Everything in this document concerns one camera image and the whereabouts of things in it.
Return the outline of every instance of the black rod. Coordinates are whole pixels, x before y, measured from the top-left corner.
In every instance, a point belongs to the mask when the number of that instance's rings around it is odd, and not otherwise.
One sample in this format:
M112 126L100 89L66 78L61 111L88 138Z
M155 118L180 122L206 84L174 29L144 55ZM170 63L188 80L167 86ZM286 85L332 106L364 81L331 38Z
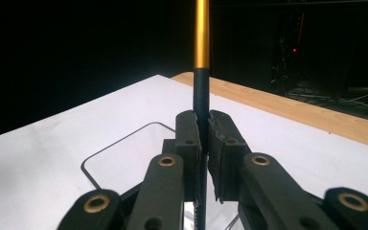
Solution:
M208 117L209 117L209 0L196 0L195 7L195 66L193 111L197 117L201 153L197 177L197 198L195 202L195 229L205 229L207 159L208 159Z

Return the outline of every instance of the white table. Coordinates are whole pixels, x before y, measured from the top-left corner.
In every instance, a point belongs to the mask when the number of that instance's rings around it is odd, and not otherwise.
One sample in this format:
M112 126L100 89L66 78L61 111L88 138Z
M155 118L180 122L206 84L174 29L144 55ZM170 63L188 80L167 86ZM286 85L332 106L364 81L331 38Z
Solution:
M0 135L0 229L57 228L75 200L94 189L81 162L146 124L174 128L175 115L192 108L192 92L155 76ZM211 109L231 115L249 147L274 156L306 191L322 197L343 186L368 195L368 146L213 94ZM216 203L211 182L208 197L208 229L220 229L236 204Z

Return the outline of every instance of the screw hole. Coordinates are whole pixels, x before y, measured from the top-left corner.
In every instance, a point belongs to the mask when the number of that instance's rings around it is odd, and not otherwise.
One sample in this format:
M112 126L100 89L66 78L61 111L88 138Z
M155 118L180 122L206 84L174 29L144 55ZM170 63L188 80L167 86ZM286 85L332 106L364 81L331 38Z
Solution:
M253 156L252 162L255 163L256 165L261 165L261 166L266 166L270 164L270 160L268 160L264 156Z
M368 203L362 197L354 194L343 193L338 196L339 202L346 207L359 212L368 211Z
M175 164L175 159L170 156L162 157L158 160L159 165L161 166L171 166Z
M158 218L150 218L145 223L146 230L159 230L161 229L161 220Z
M92 195L83 205L86 213L99 213L109 205L109 197L106 195Z

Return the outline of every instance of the wooden surface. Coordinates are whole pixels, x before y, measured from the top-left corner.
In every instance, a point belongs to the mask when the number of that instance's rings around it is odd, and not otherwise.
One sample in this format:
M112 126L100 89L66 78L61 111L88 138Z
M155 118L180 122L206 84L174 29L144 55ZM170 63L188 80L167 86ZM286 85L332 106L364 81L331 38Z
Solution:
M193 73L189 72L172 79L193 86L193 77ZM229 100L368 145L368 120L214 78L210 78L210 91Z

